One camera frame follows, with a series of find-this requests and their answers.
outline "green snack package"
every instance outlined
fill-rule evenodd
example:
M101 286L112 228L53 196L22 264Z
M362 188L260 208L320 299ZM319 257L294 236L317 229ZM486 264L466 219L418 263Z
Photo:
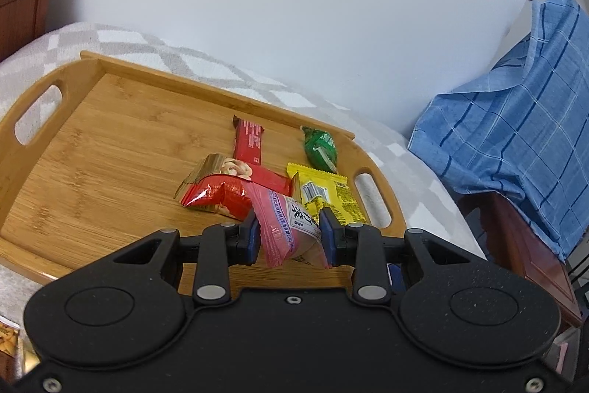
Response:
M301 129L304 132L304 152L311 165L316 169L337 174L338 151L331 134L306 125Z

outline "snack package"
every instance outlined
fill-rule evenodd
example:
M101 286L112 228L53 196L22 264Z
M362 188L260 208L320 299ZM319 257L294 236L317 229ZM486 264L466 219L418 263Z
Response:
M293 163L288 164L286 172L295 179L298 173L296 183L297 187L300 185L300 201L316 222L319 222L319 211L329 207L342 225L367 223L348 187L347 177Z
M19 326L0 316L0 376L12 383L17 373Z
M253 182L246 185L246 190L260 222L268 267L302 257L312 265L329 268L321 245L321 230L303 206L291 197Z
M26 375L40 363L40 359L39 355L36 354L31 341L26 336L24 336L20 345L22 345L21 369L22 374Z
M291 195L288 177L223 154L209 154L182 181L174 198L184 207L243 220L251 209L246 193L249 182Z
M304 152L311 165L319 170L337 174L338 151L329 132L304 125Z
M248 164L261 164L261 135L264 128L260 124L244 121L233 116L235 126L235 150L233 157Z

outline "barcode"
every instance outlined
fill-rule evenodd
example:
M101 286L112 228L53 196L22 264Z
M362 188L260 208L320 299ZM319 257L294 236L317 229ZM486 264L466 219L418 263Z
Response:
M329 202L328 190L324 187L320 187L319 185L316 185L313 182L307 182L305 185L302 186L302 189L303 196L305 197L305 203L310 202L315 197L319 196L323 197L323 200L325 200L325 202L327 202L328 204L331 203Z

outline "tray handle hole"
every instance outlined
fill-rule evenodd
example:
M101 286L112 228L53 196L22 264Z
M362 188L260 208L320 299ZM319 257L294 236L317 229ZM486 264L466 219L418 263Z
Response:
M23 146L31 142L59 107L62 99L60 89L56 85L51 85L17 121L14 125L14 135Z
M370 174L360 174L354 179L354 184L366 207L366 213L370 217L370 223L379 229L391 224L391 214L382 199L381 193Z

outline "pink snack package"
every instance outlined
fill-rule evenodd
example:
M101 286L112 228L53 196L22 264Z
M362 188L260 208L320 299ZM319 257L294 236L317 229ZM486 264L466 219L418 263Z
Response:
M302 257L312 265L329 268L321 245L321 230L303 206L254 182L247 183L246 191L260 222L268 267L279 267L286 259Z

